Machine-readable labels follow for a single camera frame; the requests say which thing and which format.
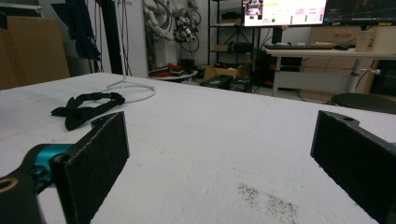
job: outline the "chair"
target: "chair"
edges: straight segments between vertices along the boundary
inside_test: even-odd
[[[396,102],[377,95],[342,93],[334,95],[332,103],[349,108],[396,114]]]

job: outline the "black velcro strap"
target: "black velcro strap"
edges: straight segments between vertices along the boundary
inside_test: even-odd
[[[98,101],[101,99],[110,99],[110,101],[97,107],[85,106],[78,108],[84,103],[84,101]],[[51,115],[57,117],[66,117],[64,125],[68,131],[72,131],[85,121],[101,115],[107,112],[107,110],[124,103],[125,98],[115,92],[94,92],[89,94],[81,94],[80,96],[76,97],[76,99],[74,97],[70,98],[66,104],[66,107],[58,107],[52,110]]]

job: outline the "cardboard box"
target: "cardboard box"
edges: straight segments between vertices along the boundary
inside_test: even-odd
[[[242,24],[242,20],[241,20],[241,18],[237,18],[237,19],[221,19],[220,23],[234,23],[235,25],[241,25]]]
[[[229,49],[229,45],[215,45],[213,47],[214,51],[221,51],[221,52],[227,52]]]
[[[56,19],[8,16],[0,46],[0,90],[70,77]]]
[[[250,66],[255,62],[255,60],[248,61],[240,66],[238,69],[234,68],[217,68],[213,65],[208,65],[205,67],[204,80],[208,80],[212,77],[218,75],[227,75],[236,77],[248,77],[250,75]]]

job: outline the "desk leg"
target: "desk leg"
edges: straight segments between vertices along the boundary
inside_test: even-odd
[[[356,84],[359,80],[359,72],[361,71],[361,59],[355,60],[353,71],[350,73],[346,84],[346,92],[355,92]]]
[[[280,72],[280,62],[282,61],[282,57],[277,57],[276,59],[276,69],[274,73],[274,85],[273,85],[273,96],[276,97],[277,94],[277,86],[278,86],[278,74]]]

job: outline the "monitor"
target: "monitor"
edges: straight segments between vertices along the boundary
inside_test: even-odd
[[[395,0],[327,0],[325,25],[396,25]]]
[[[323,23],[326,0],[242,0],[247,27],[311,26]]]

